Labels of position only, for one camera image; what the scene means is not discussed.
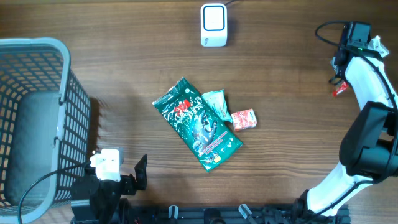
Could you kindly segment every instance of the basket bottom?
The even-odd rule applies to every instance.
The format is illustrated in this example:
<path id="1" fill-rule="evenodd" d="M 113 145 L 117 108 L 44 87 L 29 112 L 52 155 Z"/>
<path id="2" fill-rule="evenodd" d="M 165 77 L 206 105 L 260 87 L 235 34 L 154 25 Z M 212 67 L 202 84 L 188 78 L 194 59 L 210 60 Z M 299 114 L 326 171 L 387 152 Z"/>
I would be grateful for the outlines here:
<path id="1" fill-rule="evenodd" d="M 33 182 L 51 172 L 58 98 L 57 91 L 34 92 L 25 96 L 18 106 L 4 188 L 6 200 L 11 205 L 17 205 Z M 24 206 L 40 205 L 49 185 L 50 179 L 37 184 L 25 198 Z"/>

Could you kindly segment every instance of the wire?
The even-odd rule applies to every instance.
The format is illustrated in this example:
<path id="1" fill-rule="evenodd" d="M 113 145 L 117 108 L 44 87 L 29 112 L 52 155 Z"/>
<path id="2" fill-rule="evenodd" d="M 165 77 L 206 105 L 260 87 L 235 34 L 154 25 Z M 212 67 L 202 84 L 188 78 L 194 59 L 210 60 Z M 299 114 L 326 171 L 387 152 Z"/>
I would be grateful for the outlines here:
<path id="1" fill-rule="evenodd" d="M 343 194 L 337 201 L 333 202 L 333 203 L 330 204 L 327 208 L 324 208 L 322 211 L 320 211 L 320 212 L 318 212 L 318 213 L 312 215 L 310 218 L 308 218 L 308 219 L 306 219 L 304 222 L 302 222 L 302 224 L 305 224 L 305 223 L 308 223 L 308 222 L 314 220 L 316 217 L 319 217 L 321 214 L 327 212 L 329 209 L 333 209 L 336 205 L 338 205 L 342 200 L 344 200 L 350 193 L 352 193 L 352 192 L 353 192 L 355 189 L 357 189 L 360 185 L 362 185 L 362 184 L 378 184 L 378 183 L 381 183 L 382 181 L 386 180 L 386 179 L 390 176 L 391 164 L 392 164 L 392 161 L 394 160 L 394 157 L 395 157 L 395 155 L 396 155 L 396 152 L 397 152 L 397 145 L 398 145 L 398 107 L 397 107 L 397 103 L 396 103 L 396 101 L 395 101 L 395 95 L 392 94 L 392 91 L 391 91 L 391 89 L 390 89 L 390 86 L 388 85 L 387 80 L 384 78 L 384 75 L 380 72 L 379 68 L 376 67 L 369 59 L 367 59 L 367 58 L 366 58 L 364 55 L 362 55 L 361 53 L 356 52 L 356 51 L 354 51 L 353 49 L 347 48 L 347 47 L 345 47 L 345 46 L 341 46 L 340 44 L 337 44 L 337 43 L 335 43 L 335 42 L 332 42 L 332 41 L 330 41 L 330 40 L 327 40 L 327 39 L 321 37 L 321 36 L 318 34 L 318 31 L 319 31 L 322 27 L 325 27 L 325 26 L 327 26 L 327 25 L 329 25 L 329 24 L 348 24 L 348 22 L 347 22 L 347 21 L 330 21 L 330 22 L 326 22 L 326 23 L 320 25 L 320 26 L 315 30 L 315 36 L 318 37 L 320 40 L 322 40 L 322 41 L 328 43 L 328 44 L 331 44 L 331 45 L 340 47 L 340 48 L 342 48 L 342 49 L 344 49 L 344 50 L 347 50 L 347 51 L 351 52 L 352 54 L 354 54 L 354 55 L 360 57 L 362 60 L 364 60 L 367 64 L 369 64 L 369 65 L 372 67 L 372 69 L 377 73 L 377 75 L 379 76 L 379 78 L 380 78 L 381 81 L 383 82 L 383 85 L 384 85 L 384 87 L 386 88 L 386 91 L 387 91 L 389 100 L 391 101 L 391 104 L 392 104 L 392 107 L 393 107 L 393 109 L 394 109 L 395 116 L 396 116 L 396 120 L 395 120 L 395 129 L 394 129 L 394 131 L 395 131 L 395 134 L 394 134 L 394 142 L 393 142 L 393 144 L 392 144 L 392 151 L 391 151 L 391 154 L 390 154 L 390 156 L 389 156 L 389 158 L 388 158 L 386 168 L 384 169 L 384 173 L 383 173 L 379 178 L 377 178 L 376 180 L 364 180 L 364 181 L 360 181 L 360 182 L 355 183 L 354 186 L 352 186 L 352 188 L 350 188 L 345 194 Z"/>
<path id="2" fill-rule="evenodd" d="M 19 201 L 19 205 L 18 205 L 18 224 L 22 224 L 22 203 L 24 202 L 26 195 L 27 195 L 38 183 L 40 183 L 41 181 L 45 180 L 47 177 L 50 177 L 50 176 L 52 176 L 52 175 L 54 175 L 54 174 L 58 174 L 58 173 L 61 173 L 61 172 L 63 172 L 63 171 L 70 170 L 70 169 L 74 169 L 74 168 L 81 167 L 81 166 L 84 167 L 84 166 L 90 164 L 90 162 L 91 162 L 91 161 L 82 162 L 82 163 L 77 164 L 77 165 L 74 165 L 74 166 L 70 166 L 70 167 L 58 169 L 58 170 L 53 171 L 53 172 L 51 172 L 51 173 L 45 174 L 44 176 L 42 176 L 41 178 L 39 178 L 39 179 L 37 179 L 35 182 L 33 182 L 33 184 L 30 185 L 30 187 L 25 191 L 25 193 L 23 194 L 21 200 Z"/>
<path id="3" fill-rule="evenodd" d="M 237 1 L 237 0 L 230 0 L 229 2 L 225 3 L 224 6 L 227 6 L 227 5 L 229 5 L 229 4 L 231 4 L 232 2 L 235 2 L 235 1 Z"/>

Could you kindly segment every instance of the small candy package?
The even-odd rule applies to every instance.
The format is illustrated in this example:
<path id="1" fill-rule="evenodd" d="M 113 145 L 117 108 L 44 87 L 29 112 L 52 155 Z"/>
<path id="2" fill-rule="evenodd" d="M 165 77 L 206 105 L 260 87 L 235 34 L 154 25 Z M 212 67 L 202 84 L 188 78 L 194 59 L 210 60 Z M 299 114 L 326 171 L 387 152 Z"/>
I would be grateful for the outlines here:
<path id="1" fill-rule="evenodd" d="M 204 93 L 201 97 L 206 101 L 207 105 L 213 109 L 219 118 L 223 121 L 229 121 L 232 123 L 232 117 L 226 109 L 224 90 Z"/>
<path id="2" fill-rule="evenodd" d="M 233 113 L 232 120 L 235 131 L 254 128 L 257 125 L 257 119 L 256 115 L 254 115 L 253 109 Z"/>
<path id="3" fill-rule="evenodd" d="M 206 171 L 226 161 L 242 146 L 185 78 L 153 104 Z"/>

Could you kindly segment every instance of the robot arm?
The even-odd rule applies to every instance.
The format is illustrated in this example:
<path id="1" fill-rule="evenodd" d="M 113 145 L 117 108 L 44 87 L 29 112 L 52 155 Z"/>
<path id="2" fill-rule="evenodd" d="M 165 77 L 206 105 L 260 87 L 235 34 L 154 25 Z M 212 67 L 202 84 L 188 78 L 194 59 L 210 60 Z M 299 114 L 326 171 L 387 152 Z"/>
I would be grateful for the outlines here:
<path id="1" fill-rule="evenodd" d="M 368 27 L 368 24 L 359 22 L 352 22 L 350 25 L 346 25 L 340 45 L 344 44 L 344 42 L 355 42 L 353 38 L 356 35 L 356 40 L 360 42 L 357 43 L 356 47 L 362 51 L 363 48 L 358 47 L 361 44 L 372 53 L 368 54 L 366 58 L 378 67 L 386 79 L 389 89 L 395 96 L 396 93 L 384 73 L 383 62 L 380 57 L 375 57 L 377 52 L 381 58 L 385 57 L 389 52 L 380 43 L 378 36 L 370 40 L 369 43 L 364 44 L 361 42 L 358 37 L 361 32 L 364 34 L 364 30 L 370 31 L 370 26 Z M 315 213 L 323 211 L 339 198 L 342 198 L 356 183 L 364 180 L 371 182 L 384 172 L 391 153 L 392 143 L 379 139 L 379 136 L 382 131 L 387 131 L 390 135 L 394 133 L 395 117 L 391 110 L 391 100 L 381 78 L 370 64 L 361 57 L 346 55 L 346 52 L 336 53 L 336 57 L 333 58 L 332 62 L 334 62 L 332 65 L 336 70 L 336 76 L 340 76 L 342 80 L 348 82 L 353 88 L 361 108 L 361 114 L 341 143 L 340 161 L 337 166 L 318 186 L 310 189 L 307 193 L 307 209 Z M 398 161 L 394 159 L 392 164 L 395 170 L 397 169 L 396 163 Z M 341 202 L 321 215 L 336 215 L 338 209 L 346 201 L 370 185 L 372 184 L 358 185 Z"/>

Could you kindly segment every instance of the red logo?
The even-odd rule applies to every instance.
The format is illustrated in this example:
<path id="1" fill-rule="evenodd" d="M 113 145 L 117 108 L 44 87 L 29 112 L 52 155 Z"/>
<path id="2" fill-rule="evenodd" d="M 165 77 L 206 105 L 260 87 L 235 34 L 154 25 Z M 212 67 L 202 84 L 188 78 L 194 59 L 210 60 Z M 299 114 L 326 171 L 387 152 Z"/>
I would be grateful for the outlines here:
<path id="1" fill-rule="evenodd" d="M 177 112 L 177 116 L 180 116 L 181 112 L 185 111 L 191 106 L 191 103 L 187 99 L 185 99 L 183 102 L 180 102 L 180 104 L 176 108 L 174 108 L 173 112 Z"/>

